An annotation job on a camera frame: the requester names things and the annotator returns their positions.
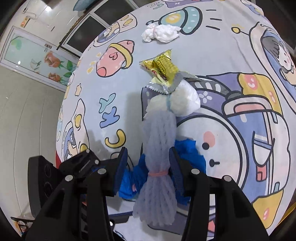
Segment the lavender foam net bundle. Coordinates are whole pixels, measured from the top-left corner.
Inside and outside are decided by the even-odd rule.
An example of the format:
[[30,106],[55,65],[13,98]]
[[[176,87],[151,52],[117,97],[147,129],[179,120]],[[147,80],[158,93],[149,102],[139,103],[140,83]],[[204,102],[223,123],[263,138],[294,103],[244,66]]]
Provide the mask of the lavender foam net bundle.
[[[176,117],[170,111],[151,112],[142,122],[142,146],[149,172],[170,169],[169,150],[175,145]],[[133,207],[133,216],[148,225],[171,225],[177,212],[175,187],[168,175],[149,176]]]

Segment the silver foil wrapper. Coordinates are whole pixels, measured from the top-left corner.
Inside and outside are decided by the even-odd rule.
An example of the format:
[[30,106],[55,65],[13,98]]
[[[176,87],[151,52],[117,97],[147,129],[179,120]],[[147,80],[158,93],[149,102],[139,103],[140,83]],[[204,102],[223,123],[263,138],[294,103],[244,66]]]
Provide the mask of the silver foil wrapper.
[[160,94],[171,94],[179,86],[182,80],[195,80],[201,79],[195,75],[185,71],[178,71],[173,74],[173,77],[165,77],[156,71],[153,71],[152,80],[146,85],[146,88],[156,91]]

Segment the flower painted glass door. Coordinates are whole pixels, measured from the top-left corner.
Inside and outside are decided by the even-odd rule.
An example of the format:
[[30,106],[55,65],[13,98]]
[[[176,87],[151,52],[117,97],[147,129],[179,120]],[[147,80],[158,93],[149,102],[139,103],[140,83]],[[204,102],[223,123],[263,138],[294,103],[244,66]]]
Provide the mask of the flower painted glass door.
[[1,66],[63,92],[78,58],[17,27],[1,49]]

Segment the blue plastic basket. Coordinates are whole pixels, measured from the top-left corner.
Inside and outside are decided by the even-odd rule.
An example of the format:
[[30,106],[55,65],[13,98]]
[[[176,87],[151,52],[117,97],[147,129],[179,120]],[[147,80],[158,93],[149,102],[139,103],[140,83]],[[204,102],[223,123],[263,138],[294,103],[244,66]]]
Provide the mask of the blue plastic basket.
[[78,0],[73,7],[73,11],[84,11],[92,5],[93,2],[94,0]]

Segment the cartoon printed tablecloth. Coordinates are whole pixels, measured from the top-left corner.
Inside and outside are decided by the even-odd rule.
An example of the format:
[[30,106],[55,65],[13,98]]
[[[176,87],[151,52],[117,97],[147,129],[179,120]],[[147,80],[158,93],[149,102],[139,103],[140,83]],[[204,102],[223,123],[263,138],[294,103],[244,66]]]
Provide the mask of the cartoon printed tablecloth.
[[177,118],[179,148],[231,176],[271,233],[295,191],[295,63],[263,1],[156,1],[74,42],[81,51],[56,136],[56,163],[91,149],[142,160],[142,119]]

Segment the blue plastic bag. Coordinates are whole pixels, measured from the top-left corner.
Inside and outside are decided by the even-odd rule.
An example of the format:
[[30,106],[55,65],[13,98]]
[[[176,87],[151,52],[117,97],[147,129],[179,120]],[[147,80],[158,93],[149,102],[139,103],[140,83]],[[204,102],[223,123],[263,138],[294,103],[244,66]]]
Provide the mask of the blue plastic bag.
[[[175,141],[175,149],[181,159],[190,162],[192,168],[196,168],[202,173],[206,173],[206,160],[200,155],[196,148],[196,141],[185,139]],[[163,171],[149,172],[145,164],[145,154],[140,156],[138,165],[132,170],[126,169],[123,175],[121,186],[119,189],[119,197],[123,199],[133,199],[140,192],[149,176],[153,178],[168,175],[169,168],[165,167]]]

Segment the white tissue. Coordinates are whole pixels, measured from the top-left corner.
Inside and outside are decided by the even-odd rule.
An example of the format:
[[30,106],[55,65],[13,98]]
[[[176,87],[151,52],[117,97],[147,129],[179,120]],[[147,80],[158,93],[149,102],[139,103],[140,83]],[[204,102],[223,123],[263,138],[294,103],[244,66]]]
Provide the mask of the white tissue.
[[150,43],[153,39],[161,43],[169,43],[177,39],[180,35],[181,28],[172,25],[155,25],[149,24],[145,31],[142,33],[144,42]]

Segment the yellow snack wrapper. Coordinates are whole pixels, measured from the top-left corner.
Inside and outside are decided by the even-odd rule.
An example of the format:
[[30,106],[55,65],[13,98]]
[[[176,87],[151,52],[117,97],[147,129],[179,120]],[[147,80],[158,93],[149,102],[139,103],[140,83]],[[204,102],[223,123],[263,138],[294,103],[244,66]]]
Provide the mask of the yellow snack wrapper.
[[157,55],[154,58],[143,60],[139,64],[150,73],[156,71],[165,77],[173,77],[173,74],[179,71],[177,66],[171,61],[171,49]]

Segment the white plastic bag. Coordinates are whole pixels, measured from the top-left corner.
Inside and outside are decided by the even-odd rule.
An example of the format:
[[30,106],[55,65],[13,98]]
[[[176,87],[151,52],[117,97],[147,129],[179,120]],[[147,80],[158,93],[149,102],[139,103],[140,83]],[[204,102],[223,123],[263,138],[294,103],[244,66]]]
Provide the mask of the white plastic bag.
[[144,118],[157,110],[170,111],[176,117],[188,116],[200,107],[201,101],[195,88],[186,80],[182,80],[171,94],[159,94],[152,97],[148,101]]

